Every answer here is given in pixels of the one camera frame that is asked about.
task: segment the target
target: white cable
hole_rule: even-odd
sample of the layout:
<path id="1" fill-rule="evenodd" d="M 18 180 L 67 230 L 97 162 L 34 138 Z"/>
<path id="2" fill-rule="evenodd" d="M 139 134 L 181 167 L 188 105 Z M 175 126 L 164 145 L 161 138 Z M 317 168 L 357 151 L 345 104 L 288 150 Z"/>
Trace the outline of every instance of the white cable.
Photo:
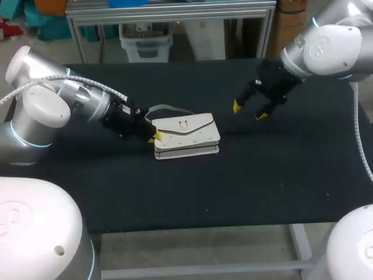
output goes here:
<path id="1" fill-rule="evenodd" d="M 357 146 L 359 148 L 361 160 L 363 161 L 363 165 L 368 173 L 369 178 L 373 182 L 373 174 L 368 165 L 367 159 L 365 158 L 365 153 L 363 150 L 363 144 L 361 143 L 360 138 L 360 130 L 359 130 L 359 116 L 358 116 L 358 109 L 359 109 L 359 90 L 358 90 L 358 83 L 351 83 L 351 87 L 354 90 L 354 126 L 355 126 L 355 136 L 357 141 Z"/>
<path id="2" fill-rule="evenodd" d="M 23 91 L 25 89 L 28 89 L 31 86 L 38 85 L 39 83 L 43 83 L 45 81 L 48 81 L 48 80 L 49 81 L 51 81 L 51 80 L 52 81 L 54 81 L 54 80 L 55 81 L 56 80 L 70 80 L 70 81 L 82 82 L 82 83 L 88 84 L 90 86 L 94 86 L 96 88 L 100 88 L 100 89 L 102 89 L 105 92 L 112 93 L 112 94 L 118 96 L 120 99 L 122 99 L 125 102 L 127 102 L 127 100 L 128 100 L 128 97 L 125 96 L 124 94 L 120 93 L 119 91 L 117 91 L 115 89 L 112 89 L 111 87 L 108 87 L 108 86 L 106 86 L 106 85 L 104 85 L 102 83 L 96 82 L 94 80 L 83 78 L 83 77 L 79 77 L 79 76 L 53 75 L 53 76 L 47 76 L 47 77 L 44 77 L 44 78 L 41 78 L 41 79 L 35 79 L 35 80 L 31 81 L 31 82 L 25 83 L 23 86 L 20 86 L 19 88 L 15 89 L 14 91 L 8 93 L 5 97 L 3 97 L 0 100 L 0 107 L 2 105 L 4 105 L 4 103 L 6 103 L 8 100 L 10 100 L 13 97 L 15 97 L 21 91 Z"/>

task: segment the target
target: handbag strap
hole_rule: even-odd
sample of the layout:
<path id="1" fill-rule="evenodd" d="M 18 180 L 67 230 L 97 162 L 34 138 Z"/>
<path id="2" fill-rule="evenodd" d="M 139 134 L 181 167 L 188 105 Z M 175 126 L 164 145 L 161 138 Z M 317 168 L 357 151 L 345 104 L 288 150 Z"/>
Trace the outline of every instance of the handbag strap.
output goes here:
<path id="1" fill-rule="evenodd" d="M 149 108 L 149 111 L 145 114 L 145 120 L 149 123 L 152 123 L 152 121 L 147 117 L 147 115 L 149 115 L 152 112 L 158 111 L 158 110 L 170 110 L 170 111 L 174 111 L 174 112 L 187 113 L 187 114 L 190 114 L 190 115 L 195 115 L 196 114 L 196 113 L 194 113 L 192 111 L 189 111 L 187 109 L 177 108 L 177 107 L 174 107 L 174 106 L 171 106 L 171 105 L 166 105 L 166 104 L 159 104 L 159 105 L 155 105 L 155 106 Z"/>

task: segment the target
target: teal object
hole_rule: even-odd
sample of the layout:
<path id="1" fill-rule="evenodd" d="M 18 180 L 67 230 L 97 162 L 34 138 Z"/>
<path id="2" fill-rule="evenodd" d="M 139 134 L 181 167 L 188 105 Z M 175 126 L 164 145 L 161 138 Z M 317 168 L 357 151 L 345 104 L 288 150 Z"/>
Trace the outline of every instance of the teal object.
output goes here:
<path id="1" fill-rule="evenodd" d="M 40 26 L 37 30 L 37 38 L 42 41 L 69 39 L 71 32 L 67 24 L 49 24 Z"/>
<path id="2" fill-rule="evenodd" d="M 63 22 L 67 24 L 64 16 L 44 16 L 39 14 L 33 0 L 28 0 L 24 3 L 24 15 L 26 17 L 26 26 L 40 27 L 50 24 L 62 25 Z"/>
<path id="3" fill-rule="evenodd" d="M 113 39 L 117 37 L 115 34 L 115 27 L 116 25 L 105 25 L 104 26 L 106 39 Z"/>
<path id="4" fill-rule="evenodd" d="M 108 2 L 111 8 L 126 8 L 147 4 L 147 0 L 108 0 Z"/>
<path id="5" fill-rule="evenodd" d="M 84 33 L 88 42 L 97 42 L 98 36 L 95 26 L 84 26 Z"/>
<path id="6" fill-rule="evenodd" d="M 21 16 L 22 0 L 0 0 L 0 15 L 7 19 Z"/>

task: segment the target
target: black table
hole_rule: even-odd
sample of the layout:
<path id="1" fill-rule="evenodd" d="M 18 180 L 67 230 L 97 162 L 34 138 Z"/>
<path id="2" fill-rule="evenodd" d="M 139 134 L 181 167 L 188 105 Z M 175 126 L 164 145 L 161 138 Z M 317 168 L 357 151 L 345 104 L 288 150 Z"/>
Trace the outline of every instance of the black table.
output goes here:
<path id="1" fill-rule="evenodd" d="M 348 83 L 311 78 L 270 119 L 258 122 L 254 113 L 266 102 L 262 96 L 233 113 L 234 96 L 255 77 L 257 63 L 71 65 L 138 105 L 213 113 L 220 152 L 157 161 L 150 145 L 122 141 L 99 124 L 74 119 L 41 163 L 1 167 L 0 175 L 61 186 L 77 202 L 91 233 L 335 222 L 373 203 Z M 373 129 L 360 112 L 361 137 L 373 166 Z"/>

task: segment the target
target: gray floor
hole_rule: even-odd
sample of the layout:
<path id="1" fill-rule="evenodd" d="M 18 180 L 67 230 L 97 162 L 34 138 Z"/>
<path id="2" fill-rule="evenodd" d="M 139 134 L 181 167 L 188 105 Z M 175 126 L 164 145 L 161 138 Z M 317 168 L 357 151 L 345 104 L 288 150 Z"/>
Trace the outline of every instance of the gray floor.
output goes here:
<path id="1" fill-rule="evenodd" d="M 327 0 L 309 1 L 307 10 L 308 18 L 312 18 L 312 15 L 325 2 Z M 33 36 L 21 36 L 15 41 L 7 40 L 0 43 L 0 73 L 2 73 L 3 77 L 12 55 L 19 47 L 25 44 L 34 47 L 62 64 L 79 62 L 78 52 L 72 40 L 45 43 L 36 40 Z M 87 44 L 86 50 L 89 61 L 91 63 L 97 62 L 98 43 Z M 121 63 L 126 61 L 125 54 L 121 50 L 118 40 L 109 40 L 107 50 L 107 54 L 109 55 L 105 57 L 105 62 Z M 373 80 L 371 78 L 361 83 L 360 100 L 368 115 L 373 119 L 373 92 L 371 92 L 370 88 L 373 89 Z M 11 91 L 4 78 L 0 78 L 0 89 L 0 97 Z M 6 110 L 2 108 L 0 111 L 0 120 L 4 117 L 5 112 Z M 328 227 L 328 224 L 306 225 L 311 245 L 317 243 Z M 100 260 L 102 269 L 104 270 L 295 259 L 288 227 L 281 225 L 103 234 L 95 236 L 94 240 L 100 247 Z M 289 271 L 183 276 L 172 277 L 172 279 L 299 280 L 300 277 L 298 272 Z M 327 279 L 330 278 L 325 274 L 323 280 Z"/>

